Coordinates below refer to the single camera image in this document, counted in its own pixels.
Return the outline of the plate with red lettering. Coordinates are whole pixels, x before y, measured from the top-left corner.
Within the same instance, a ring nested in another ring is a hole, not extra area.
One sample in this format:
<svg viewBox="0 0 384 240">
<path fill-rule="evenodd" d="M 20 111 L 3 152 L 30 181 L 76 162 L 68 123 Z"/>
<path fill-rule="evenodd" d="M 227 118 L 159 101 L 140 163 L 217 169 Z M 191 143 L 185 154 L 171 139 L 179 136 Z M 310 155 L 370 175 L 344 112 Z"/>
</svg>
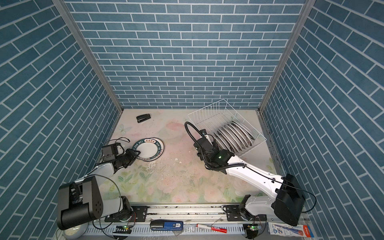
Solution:
<svg viewBox="0 0 384 240">
<path fill-rule="evenodd" d="M 232 143 L 226 138 L 221 130 L 215 131 L 215 136 L 221 141 L 223 146 L 230 152 L 236 153 L 236 148 L 232 145 Z"/>
</svg>

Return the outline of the plate with green rim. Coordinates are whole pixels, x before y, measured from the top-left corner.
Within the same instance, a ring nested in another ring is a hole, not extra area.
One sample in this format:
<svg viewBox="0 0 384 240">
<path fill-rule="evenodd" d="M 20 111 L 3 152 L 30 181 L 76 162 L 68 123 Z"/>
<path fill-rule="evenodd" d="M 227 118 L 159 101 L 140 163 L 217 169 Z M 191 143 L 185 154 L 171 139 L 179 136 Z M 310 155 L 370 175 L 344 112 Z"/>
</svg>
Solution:
<svg viewBox="0 0 384 240">
<path fill-rule="evenodd" d="M 140 152 L 137 159 L 144 162 L 152 162 L 162 156 L 165 145 L 158 138 L 145 138 L 137 141 L 132 146 L 132 150 Z"/>
</svg>

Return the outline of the white wire dish rack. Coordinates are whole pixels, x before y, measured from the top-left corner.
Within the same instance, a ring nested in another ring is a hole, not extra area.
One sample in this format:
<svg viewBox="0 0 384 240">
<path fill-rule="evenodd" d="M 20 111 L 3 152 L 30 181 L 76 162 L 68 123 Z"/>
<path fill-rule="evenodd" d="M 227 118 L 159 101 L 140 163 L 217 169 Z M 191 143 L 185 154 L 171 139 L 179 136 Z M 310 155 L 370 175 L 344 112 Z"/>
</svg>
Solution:
<svg viewBox="0 0 384 240">
<path fill-rule="evenodd" d="M 266 141 L 264 135 L 226 100 L 193 111 L 188 117 L 198 129 L 205 129 L 212 135 L 219 146 L 240 157 Z"/>
</svg>

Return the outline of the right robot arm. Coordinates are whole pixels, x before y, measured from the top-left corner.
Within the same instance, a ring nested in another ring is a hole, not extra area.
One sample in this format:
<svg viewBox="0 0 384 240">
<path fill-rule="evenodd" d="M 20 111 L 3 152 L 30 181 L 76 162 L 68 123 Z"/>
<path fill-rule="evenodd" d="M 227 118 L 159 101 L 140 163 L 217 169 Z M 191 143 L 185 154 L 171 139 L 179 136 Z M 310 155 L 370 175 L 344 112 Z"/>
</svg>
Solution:
<svg viewBox="0 0 384 240">
<path fill-rule="evenodd" d="M 271 199 L 270 208 L 276 217 L 288 225 L 298 225 L 306 200 L 295 176 L 263 171 L 205 137 L 195 140 L 194 147 L 208 170 L 223 172 L 262 190 Z"/>
</svg>

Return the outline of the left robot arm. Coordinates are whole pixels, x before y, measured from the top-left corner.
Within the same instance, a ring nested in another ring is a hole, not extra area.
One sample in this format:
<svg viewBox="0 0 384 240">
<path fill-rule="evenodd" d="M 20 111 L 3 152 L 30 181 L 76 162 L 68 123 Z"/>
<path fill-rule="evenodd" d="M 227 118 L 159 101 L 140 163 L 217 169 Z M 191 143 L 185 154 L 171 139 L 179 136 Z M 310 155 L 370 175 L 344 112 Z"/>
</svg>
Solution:
<svg viewBox="0 0 384 240">
<path fill-rule="evenodd" d="M 120 190 L 118 196 L 104 200 L 100 186 L 104 181 L 117 184 L 111 177 L 120 169 L 134 163 L 141 152 L 127 149 L 117 156 L 107 156 L 84 177 L 63 184 L 58 190 L 57 225 L 60 230 L 67 230 L 102 217 L 111 217 L 114 221 L 128 221 L 133 216 L 133 209 L 127 197 Z"/>
</svg>

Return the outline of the white plate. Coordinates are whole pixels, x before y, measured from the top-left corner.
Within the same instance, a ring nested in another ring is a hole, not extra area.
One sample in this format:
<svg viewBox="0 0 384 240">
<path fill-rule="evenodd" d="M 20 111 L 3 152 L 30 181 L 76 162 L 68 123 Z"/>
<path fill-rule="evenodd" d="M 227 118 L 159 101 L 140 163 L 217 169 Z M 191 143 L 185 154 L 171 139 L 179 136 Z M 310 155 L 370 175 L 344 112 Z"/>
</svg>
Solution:
<svg viewBox="0 0 384 240">
<path fill-rule="evenodd" d="M 233 146 L 233 149 L 234 149 L 235 153 L 239 153 L 239 152 L 240 152 L 240 151 L 239 151 L 240 149 L 239 149 L 237 143 L 236 143 L 236 142 L 234 141 L 234 139 L 229 135 L 229 133 L 224 129 L 224 127 L 221 127 L 221 128 L 220 128 L 220 131 L 221 131 L 221 133 L 223 134 L 223 136 L 226 137 L 226 139 L 228 140 L 228 142 Z"/>
<path fill-rule="evenodd" d="M 252 146 L 252 140 L 249 137 L 248 133 L 245 130 L 243 130 L 243 128 L 241 128 L 236 122 L 231 122 L 231 126 L 233 126 L 236 130 L 240 132 L 240 134 L 244 137 L 248 146 Z"/>
<path fill-rule="evenodd" d="M 240 130 L 242 130 L 252 141 L 256 140 L 254 135 L 251 133 L 251 131 L 246 126 L 244 126 L 243 124 L 238 123 L 236 121 L 232 121 L 232 124 L 234 126 L 238 127 Z"/>
<path fill-rule="evenodd" d="M 228 126 L 225 125 L 224 129 L 229 133 L 229 135 L 234 139 L 234 141 L 237 143 L 239 147 L 239 151 L 242 151 L 244 149 L 244 145 L 241 139 L 238 138 L 238 135 L 232 131 L 232 129 Z"/>
<path fill-rule="evenodd" d="M 239 139 L 242 140 L 243 145 L 245 146 L 245 148 L 249 147 L 248 142 L 247 142 L 246 138 L 244 137 L 244 135 L 242 134 L 241 131 L 239 131 L 237 128 L 235 128 L 232 124 L 227 124 L 227 127 L 228 127 L 229 129 L 231 129 L 231 130 L 234 132 L 234 134 L 235 134 Z"/>
</svg>

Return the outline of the black stapler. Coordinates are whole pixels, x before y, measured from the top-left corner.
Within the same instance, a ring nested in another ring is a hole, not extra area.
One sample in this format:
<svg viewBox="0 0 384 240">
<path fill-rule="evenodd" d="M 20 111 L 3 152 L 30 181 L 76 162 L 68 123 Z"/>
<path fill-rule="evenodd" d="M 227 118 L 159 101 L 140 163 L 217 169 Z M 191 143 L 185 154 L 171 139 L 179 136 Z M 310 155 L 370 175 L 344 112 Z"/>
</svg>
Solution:
<svg viewBox="0 0 384 240">
<path fill-rule="evenodd" d="M 143 114 L 136 117 L 137 123 L 142 123 L 144 121 L 147 121 L 151 119 L 151 114 Z"/>
</svg>

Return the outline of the left controller board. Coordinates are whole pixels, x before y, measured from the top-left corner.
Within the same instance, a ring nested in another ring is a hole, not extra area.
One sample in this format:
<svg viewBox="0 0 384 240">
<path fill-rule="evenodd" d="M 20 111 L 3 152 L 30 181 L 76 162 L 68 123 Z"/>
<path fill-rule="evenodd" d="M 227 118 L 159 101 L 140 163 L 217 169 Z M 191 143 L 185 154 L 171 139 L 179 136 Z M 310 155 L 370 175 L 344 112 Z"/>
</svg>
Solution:
<svg viewBox="0 0 384 240">
<path fill-rule="evenodd" d="M 116 226 L 115 230 L 113 231 L 113 234 L 129 235 L 131 234 L 131 232 L 132 232 L 132 226 Z"/>
</svg>

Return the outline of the controller board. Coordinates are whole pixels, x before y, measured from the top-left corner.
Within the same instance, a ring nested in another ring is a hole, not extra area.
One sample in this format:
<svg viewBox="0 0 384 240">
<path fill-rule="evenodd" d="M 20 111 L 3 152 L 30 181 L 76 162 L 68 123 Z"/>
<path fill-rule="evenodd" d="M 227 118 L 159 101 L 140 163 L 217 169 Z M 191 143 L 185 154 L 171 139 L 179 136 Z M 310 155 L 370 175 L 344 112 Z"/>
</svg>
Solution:
<svg viewBox="0 0 384 240">
<path fill-rule="evenodd" d="M 132 226 L 116 226 L 115 230 L 113 231 L 113 234 L 129 235 L 131 234 L 131 232 L 132 232 Z"/>
<path fill-rule="evenodd" d="M 257 235 L 262 229 L 262 227 L 257 224 L 244 224 L 243 227 L 247 235 Z"/>
</svg>

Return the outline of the blue black handheld device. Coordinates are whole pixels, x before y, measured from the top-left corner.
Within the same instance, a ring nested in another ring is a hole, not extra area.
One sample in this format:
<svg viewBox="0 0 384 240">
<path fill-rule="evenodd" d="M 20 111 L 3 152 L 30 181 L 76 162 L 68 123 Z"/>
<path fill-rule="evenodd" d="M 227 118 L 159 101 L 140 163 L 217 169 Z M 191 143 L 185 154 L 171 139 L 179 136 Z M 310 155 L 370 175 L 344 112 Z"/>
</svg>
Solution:
<svg viewBox="0 0 384 240">
<path fill-rule="evenodd" d="M 182 221 L 153 220 L 150 228 L 152 231 L 182 231 L 184 223 Z"/>
</svg>

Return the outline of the right controller board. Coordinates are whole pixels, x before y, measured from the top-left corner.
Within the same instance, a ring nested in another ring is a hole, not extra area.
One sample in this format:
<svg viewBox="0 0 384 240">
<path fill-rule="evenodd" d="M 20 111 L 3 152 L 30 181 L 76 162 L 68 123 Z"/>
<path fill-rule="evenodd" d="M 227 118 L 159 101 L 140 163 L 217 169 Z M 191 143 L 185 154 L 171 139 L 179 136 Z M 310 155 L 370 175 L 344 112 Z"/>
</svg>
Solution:
<svg viewBox="0 0 384 240">
<path fill-rule="evenodd" d="M 257 224 L 244 224 L 243 227 L 247 235 L 257 235 L 262 229 L 262 227 Z"/>
</svg>

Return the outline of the white toothpaste box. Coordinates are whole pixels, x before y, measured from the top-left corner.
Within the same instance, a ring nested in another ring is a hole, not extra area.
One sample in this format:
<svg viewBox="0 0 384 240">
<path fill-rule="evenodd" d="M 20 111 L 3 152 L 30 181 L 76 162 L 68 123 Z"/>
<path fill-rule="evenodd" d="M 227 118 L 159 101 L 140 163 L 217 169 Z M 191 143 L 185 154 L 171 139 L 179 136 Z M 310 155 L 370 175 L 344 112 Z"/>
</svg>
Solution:
<svg viewBox="0 0 384 240">
<path fill-rule="evenodd" d="M 314 234 L 308 225 L 291 226 L 282 223 L 267 223 L 268 233 L 281 237 L 314 238 Z"/>
</svg>

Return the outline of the aluminium mounting rail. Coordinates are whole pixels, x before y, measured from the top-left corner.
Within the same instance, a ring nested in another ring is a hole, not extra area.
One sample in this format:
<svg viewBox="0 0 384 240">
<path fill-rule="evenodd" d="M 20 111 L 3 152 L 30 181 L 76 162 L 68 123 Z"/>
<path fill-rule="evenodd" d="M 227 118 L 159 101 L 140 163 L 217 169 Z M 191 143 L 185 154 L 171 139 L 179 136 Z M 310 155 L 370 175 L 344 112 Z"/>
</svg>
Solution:
<svg viewBox="0 0 384 240">
<path fill-rule="evenodd" d="M 272 209 L 268 206 L 266 198 L 257 199 L 251 204 L 251 210 L 246 213 L 242 204 L 147 204 L 133 205 L 133 216 L 128 221 L 118 222 L 111 217 L 103 217 L 100 220 L 89 222 L 88 229 L 80 239 L 102 237 L 107 240 L 131 240 L 143 237 L 145 239 L 155 239 L 157 237 L 184 237 L 193 236 L 197 238 L 203 235 L 218 235 L 228 238 L 231 235 L 240 236 L 243 239 L 253 239 L 268 233 L 267 223 L 282 223 L 275 216 Z M 182 221 L 184 228 L 182 231 L 152 231 L 150 223 L 153 220 Z M 307 219 L 301 216 L 298 225 L 308 225 Z M 197 224 L 227 229 L 226 234 L 197 228 Z M 257 224 L 262 227 L 257 235 L 247 235 L 243 225 Z M 129 235 L 114 235 L 116 226 L 132 226 Z M 56 234 L 58 240 L 66 240 L 63 231 Z"/>
</svg>

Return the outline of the red handled screwdriver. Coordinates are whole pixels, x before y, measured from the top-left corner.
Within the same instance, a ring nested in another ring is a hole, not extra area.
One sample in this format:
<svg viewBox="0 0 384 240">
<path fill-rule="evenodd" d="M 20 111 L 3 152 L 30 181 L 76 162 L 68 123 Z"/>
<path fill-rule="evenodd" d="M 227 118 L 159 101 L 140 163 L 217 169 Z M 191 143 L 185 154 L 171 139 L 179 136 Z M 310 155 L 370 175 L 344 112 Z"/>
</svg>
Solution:
<svg viewBox="0 0 384 240">
<path fill-rule="evenodd" d="M 214 231 L 214 232 L 219 232 L 219 233 L 224 233 L 224 234 L 226 234 L 228 232 L 227 229 L 207 226 L 207 225 L 204 225 L 204 224 L 197 224 L 197 228 L 205 229 L 205 230 L 211 230 L 211 231 Z"/>
</svg>

